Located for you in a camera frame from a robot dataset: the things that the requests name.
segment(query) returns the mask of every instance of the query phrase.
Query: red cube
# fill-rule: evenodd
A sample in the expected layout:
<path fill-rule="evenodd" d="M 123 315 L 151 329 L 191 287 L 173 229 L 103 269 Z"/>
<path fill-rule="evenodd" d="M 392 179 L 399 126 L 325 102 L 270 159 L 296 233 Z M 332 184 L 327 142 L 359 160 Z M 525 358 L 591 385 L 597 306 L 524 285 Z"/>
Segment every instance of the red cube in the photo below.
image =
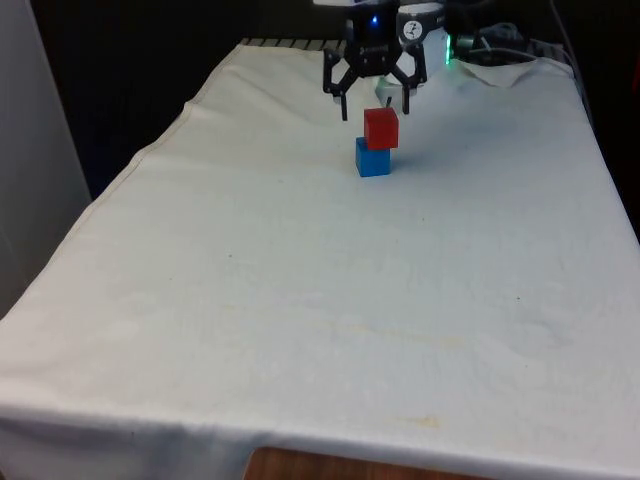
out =
<path fill-rule="evenodd" d="M 364 111 L 364 136 L 369 150 L 398 148 L 398 116 L 393 108 Z"/>

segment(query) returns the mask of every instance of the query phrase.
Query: white wall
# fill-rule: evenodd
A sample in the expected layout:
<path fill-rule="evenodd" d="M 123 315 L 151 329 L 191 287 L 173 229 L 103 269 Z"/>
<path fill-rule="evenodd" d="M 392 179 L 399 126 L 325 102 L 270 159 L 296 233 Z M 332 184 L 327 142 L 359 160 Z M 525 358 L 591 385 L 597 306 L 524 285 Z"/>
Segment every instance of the white wall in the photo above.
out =
<path fill-rule="evenodd" d="M 0 0 L 0 318 L 88 202 L 30 4 Z"/>

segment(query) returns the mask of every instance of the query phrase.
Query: stacked cubes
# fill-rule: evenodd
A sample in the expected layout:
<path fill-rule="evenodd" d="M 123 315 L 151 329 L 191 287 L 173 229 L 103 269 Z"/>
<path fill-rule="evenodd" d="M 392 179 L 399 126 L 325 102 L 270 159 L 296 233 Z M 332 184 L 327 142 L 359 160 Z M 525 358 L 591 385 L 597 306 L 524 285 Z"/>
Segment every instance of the stacked cubes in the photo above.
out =
<path fill-rule="evenodd" d="M 398 116 L 393 108 L 364 111 L 364 137 L 356 139 L 356 166 L 361 177 L 391 173 L 391 149 L 398 148 Z"/>

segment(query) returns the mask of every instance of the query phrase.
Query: wooden floor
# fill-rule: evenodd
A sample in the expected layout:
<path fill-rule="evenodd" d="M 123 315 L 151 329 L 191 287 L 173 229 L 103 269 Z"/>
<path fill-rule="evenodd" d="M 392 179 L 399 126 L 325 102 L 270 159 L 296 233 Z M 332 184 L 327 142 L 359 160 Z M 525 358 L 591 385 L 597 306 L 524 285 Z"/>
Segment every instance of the wooden floor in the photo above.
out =
<path fill-rule="evenodd" d="M 482 480 L 274 448 L 257 450 L 244 480 Z"/>

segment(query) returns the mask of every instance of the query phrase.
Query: white tablecloth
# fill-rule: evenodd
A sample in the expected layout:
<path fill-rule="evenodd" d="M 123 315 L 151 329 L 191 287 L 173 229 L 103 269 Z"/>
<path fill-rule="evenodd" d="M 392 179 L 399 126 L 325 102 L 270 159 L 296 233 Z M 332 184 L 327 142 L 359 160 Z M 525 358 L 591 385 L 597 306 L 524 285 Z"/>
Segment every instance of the white tablecloth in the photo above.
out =
<path fill-rule="evenodd" d="M 343 123 L 321 65 L 239 47 L 85 212 L 0 322 L 0 469 L 640 478 L 639 249 L 573 80 L 454 64 L 361 179 L 372 83 Z"/>

